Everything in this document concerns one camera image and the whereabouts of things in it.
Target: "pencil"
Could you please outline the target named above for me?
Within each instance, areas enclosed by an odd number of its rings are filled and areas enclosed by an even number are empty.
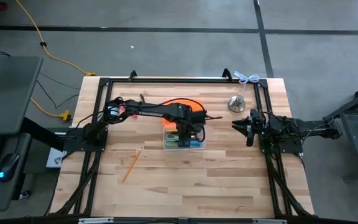
[[[122,183],[124,183],[124,181],[127,179],[128,175],[129,175],[129,172],[130,172],[130,171],[132,170],[132,168],[134,167],[135,162],[136,162],[137,158],[139,157],[140,152],[142,152],[142,150],[143,150],[143,147],[140,147],[139,152],[137,152],[137,154],[136,154],[136,156],[135,156],[135,159],[132,161],[131,166],[128,168],[127,173],[125,174],[124,179],[122,180]]]

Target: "gray floor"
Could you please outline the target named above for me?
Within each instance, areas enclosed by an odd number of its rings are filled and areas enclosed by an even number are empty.
[[[0,13],[0,24],[28,25],[15,5]],[[39,25],[111,27],[256,28],[251,0],[23,0]],[[260,0],[267,29],[358,30],[358,0]],[[257,34],[43,32],[54,55],[98,75],[212,76],[223,68],[266,77]],[[301,119],[320,119],[351,99],[358,90],[357,35],[268,35],[275,77],[285,79],[291,111]],[[44,74],[80,86],[82,74],[47,58],[31,31],[1,31],[0,50],[12,55],[39,55]],[[76,93],[40,76],[57,103]],[[54,109],[36,87],[33,97],[48,110],[74,111],[76,100]],[[27,116],[46,127],[66,126],[30,104]],[[358,170],[347,139],[310,138],[304,146],[306,175],[315,213],[325,218],[358,221],[358,181],[342,176]],[[38,174],[26,188],[28,202],[13,203],[0,218],[43,215],[57,175]]]

